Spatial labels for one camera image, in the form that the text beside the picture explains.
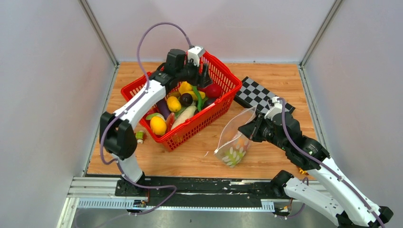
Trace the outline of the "green chili pepper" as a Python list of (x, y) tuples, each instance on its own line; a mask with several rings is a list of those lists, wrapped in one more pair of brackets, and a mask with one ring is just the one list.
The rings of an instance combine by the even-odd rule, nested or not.
[(195, 95), (196, 95), (196, 97), (197, 97), (197, 110), (200, 112), (201, 110), (202, 110), (202, 97), (201, 97), (201, 95), (200, 95), (200, 92), (199, 92), (199, 90), (197, 89), (197, 87), (196, 86), (192, 86), (192, 90), (193, 90), (193, 92), (195, 93)]

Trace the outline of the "clear polka dot zip bag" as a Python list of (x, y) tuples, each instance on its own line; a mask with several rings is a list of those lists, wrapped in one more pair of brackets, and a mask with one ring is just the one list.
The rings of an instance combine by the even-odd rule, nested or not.
[(245, 108), (237, 116), (233, 117), (224, 127), (220, 135), (218, 146), (214, 151), (214, 155), (218, 160), (223, 162), (221, 159), (230, 147), (237, 149), (243, 147), (246, 152), (251, 147), (251, 141), (240, 133), (238, 128), (242, 125), (248, 124), (256, 117), (255, 110), (255, 106), (249, 109)]

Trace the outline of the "red plastic shopping basket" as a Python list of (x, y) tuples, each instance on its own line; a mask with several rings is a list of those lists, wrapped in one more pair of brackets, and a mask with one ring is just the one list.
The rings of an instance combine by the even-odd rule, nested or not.
[(146, 120), (145, 116), (139, 121), (139, 124), (148, 131), (149, 136), (170, 152), (224, 115), (229, 110), (235, 94), (242, 87), (242, 82), (215, 56), (205, 52), (201, 60), (202, 63), (209, 66), (209, 76), (212, 81), (222, 89), (221, 96), (214, 104), (203, 109), (200, 114), (196, 114), (163, 136), (155, 135), (152, 132), (149, 125), (150, 121)]

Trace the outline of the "green pear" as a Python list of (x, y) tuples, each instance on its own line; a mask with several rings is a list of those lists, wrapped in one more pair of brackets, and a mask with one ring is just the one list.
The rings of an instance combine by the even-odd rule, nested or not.
[(245, 156), (246, 151), (243, 147), (234, 148), (230, 147), (225, 153), (224, 157), (221, 159), (227, 166), (233, 168), (235, 167), (243, 157)]

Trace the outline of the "black white chessboard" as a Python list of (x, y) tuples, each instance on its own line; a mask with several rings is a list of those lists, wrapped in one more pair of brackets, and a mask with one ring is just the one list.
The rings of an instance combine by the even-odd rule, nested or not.
[(235, 94), (234, 101), (249, 109), (256, 106), (255, 115), (266, 114), (269, 111), (268, 100), (276, 95), (249, 77), (242, 80), (242, 87)]

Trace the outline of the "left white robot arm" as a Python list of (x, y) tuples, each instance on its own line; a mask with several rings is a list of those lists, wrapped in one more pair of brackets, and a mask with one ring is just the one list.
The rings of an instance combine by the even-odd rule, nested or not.
[(171, 49), (166, 61), (154, 72), (145, 73), (146, 83), (124, 106), (113, 113), (104, 112), (100, 118), (100, 157), (109, 165), (103, 155), (106, 150), (113, 156), (122, 177), (128, 181), (127, 190), (134, 196), (145, 192), (145, 182), (140, 180), (144, 172), (135, 157), (137, 140), (134, 128), (157, 102), (168, 95), (179, 82), (192, 86), (206, 87), (212, 83), (205, 71), (201, 58), (205, 50), (191, 46), (187, 51)]

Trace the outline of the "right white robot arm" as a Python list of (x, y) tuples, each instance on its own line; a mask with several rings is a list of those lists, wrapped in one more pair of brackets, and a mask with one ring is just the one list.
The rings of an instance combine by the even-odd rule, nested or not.
[(387, 206), (366, 197), (340, 170), (327, 149), (302, 134), (300, 123), (289, 112), (256, 117), (238, 130), (254, 142), (269, 142), (307, 171), (330, 193), (329, 196), (280, 171), (273, 179), (272, 194), (297, 199), (327, 217), (339, 228), (383, 228), (393, 217)]

